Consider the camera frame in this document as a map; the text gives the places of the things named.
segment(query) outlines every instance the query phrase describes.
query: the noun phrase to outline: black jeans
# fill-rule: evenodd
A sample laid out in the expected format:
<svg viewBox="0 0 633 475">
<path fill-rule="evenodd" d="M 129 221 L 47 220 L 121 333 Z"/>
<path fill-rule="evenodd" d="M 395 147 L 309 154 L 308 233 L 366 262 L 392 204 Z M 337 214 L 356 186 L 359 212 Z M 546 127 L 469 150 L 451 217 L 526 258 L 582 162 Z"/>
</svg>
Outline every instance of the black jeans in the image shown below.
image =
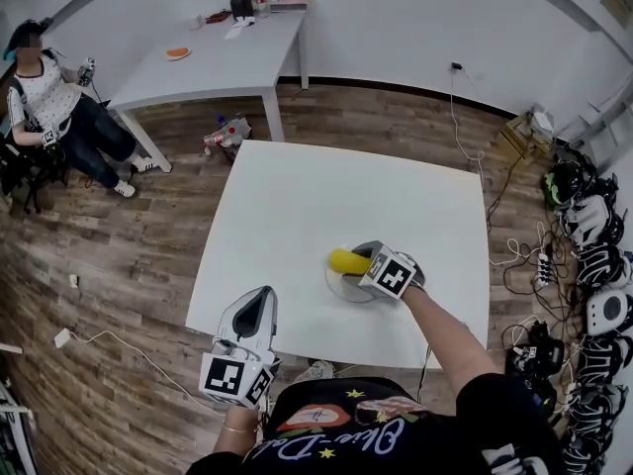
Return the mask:
<svg viewBox="0 0 633 475">
<path fill-rule="evenodd" d="M 106 188 L 114 188 L 119 183 L 119 175 L 99 150 L 122 162 L 134 152 L 135 138 L 86 95 L 81 95 L 70 116 L 70 129 L 59 140 L 66 162 Z"/>
</svg>

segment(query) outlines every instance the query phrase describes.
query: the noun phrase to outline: yellow sponge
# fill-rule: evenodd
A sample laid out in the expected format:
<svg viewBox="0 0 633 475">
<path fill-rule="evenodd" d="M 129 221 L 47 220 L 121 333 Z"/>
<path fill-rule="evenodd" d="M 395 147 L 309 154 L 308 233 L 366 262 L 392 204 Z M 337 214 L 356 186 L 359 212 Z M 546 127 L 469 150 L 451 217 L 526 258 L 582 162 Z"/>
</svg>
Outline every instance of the yellow sponge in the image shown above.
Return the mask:
<svg viewBox="0 0 633 475">
<path fill-rule="evenodd" d="M 342 248 L 337 248 L 329 256 L 329 267 L 341 274 L 365 274 L 371 264 L 369 258 Z"/>
</svg>

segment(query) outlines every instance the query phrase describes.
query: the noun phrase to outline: table leg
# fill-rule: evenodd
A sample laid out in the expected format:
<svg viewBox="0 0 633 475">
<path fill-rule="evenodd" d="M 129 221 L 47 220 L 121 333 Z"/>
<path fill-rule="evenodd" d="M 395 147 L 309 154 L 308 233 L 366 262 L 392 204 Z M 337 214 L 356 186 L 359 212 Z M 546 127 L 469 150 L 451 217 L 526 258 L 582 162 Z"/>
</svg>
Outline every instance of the table leg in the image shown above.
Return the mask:
<svg viewBox="0 0 633 475">
<path fill-rule="evenodd" d="M 308 45 L 306 44 L 306 20 L 301 23 L 299 33 L 297 34 L 299 39 L 299 69 L 301 71 L 301 87 L 304 90 L 308 89 Z"/>
<path fill-rule="evenodd" d="M 117 111 L 117 114 L 121 117 L 123 123 L 128 126 L 128 129 L 130 129 L 130 132 L 140 145 L 145 148 L 147 153 L 149 153 L 152 160 L 154 160 L 154 162 L 156 162 L 163 171 L 170 172 L 171 163 L 167 161 L 165 155 L 163 155 L 156 147 L 156 144 L 154 144 L 151 138 L 147 135 L 147 132 L 142 129 L 142 126 L 138 123 L 134 115 L 130 111 Z"/>
<path fill-rule="evenodd" d="M 270 140 L 283 143 L 285 141 L 284 128 L 281 124 L 281 115 L 279 114 L 279 103 L 277 102 L 275 88 L 265 95 L 262 95 L 261 98 L 264 100 L 266 119 L 268 120 L 268 128 L 270 129 Z"/>
</svg>

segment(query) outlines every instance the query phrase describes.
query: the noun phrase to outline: yellow star print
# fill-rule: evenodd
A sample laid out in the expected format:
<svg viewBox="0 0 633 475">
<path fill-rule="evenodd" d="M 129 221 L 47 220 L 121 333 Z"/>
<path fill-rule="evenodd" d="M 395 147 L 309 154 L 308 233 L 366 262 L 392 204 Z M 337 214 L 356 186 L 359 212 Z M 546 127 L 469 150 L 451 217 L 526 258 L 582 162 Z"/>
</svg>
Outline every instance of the yellow star print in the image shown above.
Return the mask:
<svg viewBox="0 0 633 475">
<path fill-rule="evenodd" d="M 353 389 L 351 391 L 347 391 L 347 397 L 348 398 L 360 398 L 361 396 L 365 396 L 364 392 L 358 392 L 356 389 Z"/>
<path fill-rule="evenodd" d="M 376 416 L 376 422 L 377 423 L 388 423 L 389 422 L 389 417 L 387 417 L 387 414 L 385 414 L 385 412 L 379 412 L 378 416 Z"/>
<path fill-rule="evenodd" d="M 319 452 L 321 459 L 326 458 L 329 459 L 330 457 L 335 457 L 336 454 L 334 453 L 334 450 L 330 450 L 329 448 L 322 450 Z"/>
</svg>

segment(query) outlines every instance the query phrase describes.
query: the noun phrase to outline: black chair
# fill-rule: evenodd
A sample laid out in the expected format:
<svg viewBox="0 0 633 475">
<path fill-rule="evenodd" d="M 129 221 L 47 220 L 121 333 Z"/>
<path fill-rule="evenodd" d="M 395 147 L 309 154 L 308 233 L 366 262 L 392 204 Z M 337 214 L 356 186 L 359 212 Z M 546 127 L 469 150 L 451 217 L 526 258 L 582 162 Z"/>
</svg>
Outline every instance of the black chair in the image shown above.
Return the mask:
<svg viewBox="0 0 633 475">
<path fill-rule="evenodd" d="M 24 203 L 27 214 L 31 213 L 31 199 L 36 213 L 42 211 L 38 203 L 38 191 L 45 185 L 54 181 L 67 185 L 68 167 L 63 150 L 59 147 L 44 149 L 41 146 L 20 146 L 13 139 L 12 132 L 4 139 L 0 134 L 0 163 L 0 184 L 4 195 L 21 187 L 24 181 L 29 185 L 29 194 Z"/>
</svg>

